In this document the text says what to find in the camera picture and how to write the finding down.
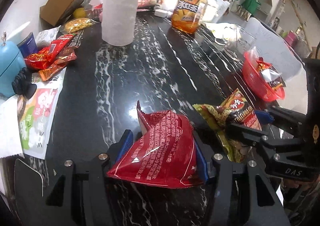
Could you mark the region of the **right hand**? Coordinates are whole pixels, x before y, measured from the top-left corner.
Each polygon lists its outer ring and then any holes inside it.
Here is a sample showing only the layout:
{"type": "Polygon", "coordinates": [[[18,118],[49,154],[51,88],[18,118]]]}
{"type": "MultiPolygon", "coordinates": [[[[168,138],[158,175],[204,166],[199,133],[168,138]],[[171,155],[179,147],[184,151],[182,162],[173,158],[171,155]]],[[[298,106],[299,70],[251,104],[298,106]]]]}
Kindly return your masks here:
{"type": "Polygon", "coordinates": [[[319,178],[317,180],[315,180],[314,182],[299,182],[296,180],[283,179],[283,183],[284,183],[284,186],[287,188],[297,189],[297,188],[301,187],[301,189],[303,191],[305,191],[305,190],[313,187],[314,184],[319,183],[319,178]]]}

